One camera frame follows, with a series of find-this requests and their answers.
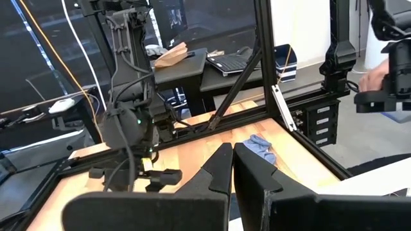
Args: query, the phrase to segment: blue cloth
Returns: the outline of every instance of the blue cloth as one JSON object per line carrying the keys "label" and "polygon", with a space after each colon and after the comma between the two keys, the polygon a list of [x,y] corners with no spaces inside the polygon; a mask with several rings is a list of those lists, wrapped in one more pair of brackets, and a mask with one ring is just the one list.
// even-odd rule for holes
{"label": "blue cloth", "polygon": [[268,152],[271,147],[271,143],[264,140],[257,135],[251,135],[250,139],[243,142],[244,145],[255,154],[259,155],[261,158],[265,159],[271,164],[274,164],[276,157],[273,153]]}

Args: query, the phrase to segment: brown paper bag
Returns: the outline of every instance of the brown paper bag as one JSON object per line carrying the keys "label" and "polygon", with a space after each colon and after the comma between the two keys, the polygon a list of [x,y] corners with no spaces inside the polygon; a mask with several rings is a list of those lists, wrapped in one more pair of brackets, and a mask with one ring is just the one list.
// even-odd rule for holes
{"label": "brown paper bag", "polygon": [[160,56],[155,62],[155,68],[170,67],[187,57],[187,45],[182,42]]}

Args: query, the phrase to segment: human hand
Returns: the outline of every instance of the human hand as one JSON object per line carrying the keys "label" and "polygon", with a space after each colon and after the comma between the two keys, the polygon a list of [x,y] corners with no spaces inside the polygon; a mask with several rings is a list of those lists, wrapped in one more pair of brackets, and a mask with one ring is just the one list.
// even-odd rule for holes
{"label": "human hand", "polygon": [[388,73],[389,61],[386,60],[361,77],[360,82],[358,83],[360,92],[381,90],[383,87],[384,76]]}

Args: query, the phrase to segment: metal clamp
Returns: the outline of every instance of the metal clamp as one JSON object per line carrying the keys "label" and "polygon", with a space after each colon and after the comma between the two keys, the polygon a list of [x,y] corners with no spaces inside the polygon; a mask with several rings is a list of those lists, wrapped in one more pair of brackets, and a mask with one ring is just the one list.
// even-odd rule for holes
{"label": "metal clamp", "polygon": [[283,93],[281,93],[278,85],[271,86],[272,95],[274,96],[275,102],[280,109],[280,113],[284,119],[285,125],[290,132],[296,131],[297,127],[294,123],[293,117],[291,116],[290,110],[288,109],[287,104],[285,103]]}

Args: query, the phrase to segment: orange cable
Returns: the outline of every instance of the orange cable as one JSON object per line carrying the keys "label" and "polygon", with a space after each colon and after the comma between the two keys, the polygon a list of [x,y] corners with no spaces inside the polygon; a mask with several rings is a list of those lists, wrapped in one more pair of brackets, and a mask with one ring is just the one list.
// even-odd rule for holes
{"label": "orange cable", "polygon": [[23,0],[20,0],[20,3],[23,5],[24,9],[26,10],[27,14],[29,15],[29,17],[31,18],[31,20],[33,21],[34,25],[36,26],[36,28],[40,31],[41,35],[43,36],[44,40],[47,42],[47,44],[49,45],[49,47],[51,48],[51,50],[53,51],[54,55],[57,57],[58,61],[60,61],[60,63],[63,65],[64,69],[69,73],[70,77],[73,79],[73,81],[76,83],[77,87],[81,90],[81,92],[83,93],[83,95],[85,96],[85,98],[87,99],[87,101],[90,104],[90,108],[93,114],[93,119],[94,119],[94,125],[97,129],[98,135],[100,136],[100,139],[102,142],[103,141],[103,136],[100,132],[100,129],[97,125],[97,119],[96,119],[96,113],[94,112],[94,109],[92,107],[92,103],[91,100],[89,99],[89,97],[87,96],[87,93],[83,90],[82,86],[77,82],[76,78],[73,76],[73,74],[71,73],[71,71],[69,70],[69,68],[66,66],[66,64],[63,62],[63,60],[60,58],[60,56],[57,54],[56,50],[54,49],[53,45],[51,45],[51,42],[48,40],[47,36],[44,34],[44,32],[41,30],[40,26],[37,24],[37,21],[34,19],[34,17],[32,16],[30,10],[28,9],[28,7],[26,6],[26,4],[23,2]]}

